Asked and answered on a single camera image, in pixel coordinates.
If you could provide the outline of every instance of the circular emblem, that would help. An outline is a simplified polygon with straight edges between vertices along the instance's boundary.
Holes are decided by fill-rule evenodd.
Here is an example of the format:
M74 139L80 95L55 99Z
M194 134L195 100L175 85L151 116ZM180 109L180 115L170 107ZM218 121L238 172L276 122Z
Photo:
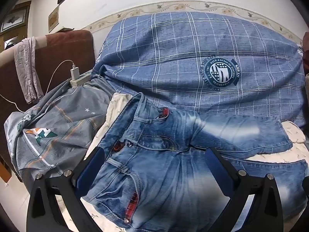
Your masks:
M240 69L234 59L231 62L219 57L205 59L200 69L204 82L214 89L236 85L240 78Z

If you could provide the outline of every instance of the gray blanket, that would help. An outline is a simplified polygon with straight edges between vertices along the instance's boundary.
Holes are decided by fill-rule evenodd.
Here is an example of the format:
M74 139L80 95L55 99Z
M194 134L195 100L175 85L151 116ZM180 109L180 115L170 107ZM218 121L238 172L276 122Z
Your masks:
M26 113L9 116L4 129L11 161L29 192L37 173L58 176L83 159L114 92L104 78L76 88L65 81Z

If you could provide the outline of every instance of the white charger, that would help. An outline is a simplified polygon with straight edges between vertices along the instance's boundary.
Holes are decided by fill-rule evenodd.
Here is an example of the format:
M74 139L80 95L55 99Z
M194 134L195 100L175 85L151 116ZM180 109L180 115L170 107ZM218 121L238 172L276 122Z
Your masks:
M74 63L73 63L73 67L72 67L72 69L70 71L71 71L72 80L79 79L79 77L80 77L80 75L79 75L79 68L76 67Z

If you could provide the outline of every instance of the white floral sheet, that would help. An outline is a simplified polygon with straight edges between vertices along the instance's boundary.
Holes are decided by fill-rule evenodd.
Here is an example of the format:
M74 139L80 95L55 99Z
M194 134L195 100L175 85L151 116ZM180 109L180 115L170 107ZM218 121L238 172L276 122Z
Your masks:
M124 106L127 104L127 102L131 98L132 96L129 94L122 94L118 92L113 95L113 98L107 109L106 122L103 124L103 126L99 129L98 133L95 135L95 138L93 139L92 144L90 145L86 153L85 159L89 156L92 150L100 143L101 138L107 132L109 127L113 124L113 122L115 121L119 113L122 111ZM309 151L304 145L305 135L303 134L303 132L294 123L290 121L285 121L282 123L282 125L283 125L284 130L288 134L289 138L293 142L293 147L282 153L258 154L251 158L248 158L248 160L257 160L257 161L262 161L262 162L288 163L288 162L305 159L307 163L309 162ZM66 224L68 225L68 228L72 230L73 232L79 232L75 224L73 223L71 216L68 210L66 209L61 196L57 196L57 201L61 209L62 215L64 217L64 220ZM81 199L81 202L83 203L86 210L89 212L91 217L98 224L98 226L101 228L102 231L104 232L125 232L124 228L119 228L114 223L112 223L107 218L105 218L103 215L98 213L90 203L84 201L83 199ZM295 224L299 216L300 214L294 217L293 219L291 219L290 221L285 222L284 224L285 232L288 232L293 227L293 225Z

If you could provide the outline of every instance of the blue gripper pad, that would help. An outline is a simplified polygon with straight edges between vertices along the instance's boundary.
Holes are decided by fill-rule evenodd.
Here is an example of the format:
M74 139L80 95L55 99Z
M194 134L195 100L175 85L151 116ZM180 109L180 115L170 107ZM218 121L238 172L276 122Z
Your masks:
M85 163L86 167L80 173L75 184L75 195L78 198L87 195L91 185L93 184L99 170L105 161L104 149L96 147L88 158L80 163Z
M212 148L206 149L205 159L208 168L218 183L222 193L227 197L232 197L235 191L235 180L225 169L218 157L212 151Z

